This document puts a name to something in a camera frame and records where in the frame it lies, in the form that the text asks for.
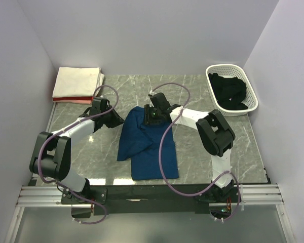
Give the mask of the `blue t-shirt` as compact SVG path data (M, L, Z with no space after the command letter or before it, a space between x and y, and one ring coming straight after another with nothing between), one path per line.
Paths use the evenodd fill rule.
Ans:
M144 125L144 109L134 107L125 119L119 140L117 160L131 160L131 177L134 181L162 179L159 167L161 138L170 123ZM162 147L162 168L167 179L179 178L176 147L170 129Z

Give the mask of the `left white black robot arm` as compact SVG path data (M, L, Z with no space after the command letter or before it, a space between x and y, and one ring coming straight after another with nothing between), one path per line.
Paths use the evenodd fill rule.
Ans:
M106 98L94 98L73 123L60 130L41 132L37 136L29 170L38 174L38 160L41 160L43 177L49 177L73 191L73 197L84 204L90 200L91 189L87 178L71 169L71 147L85 136L95 133L102 126L115 128L124 123Z

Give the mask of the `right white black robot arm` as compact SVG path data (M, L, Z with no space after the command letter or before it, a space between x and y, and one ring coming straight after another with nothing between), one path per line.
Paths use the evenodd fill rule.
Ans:
M186 197L199 196L212 190L216 201L225 201L230 196L236 178L231 173L231 150L236 135L221 112L217 109L205 112L187 109L178 104L170 105L163 93L149 94L149 98L153 105L144 107L144 124L170 123L161 137L158 154L160 172L167 186L176 194ZM211 155L212 182L200 192L187 194L178 191L169 183L163 171L162 148L166 135L174 124L197 130L204 148Z

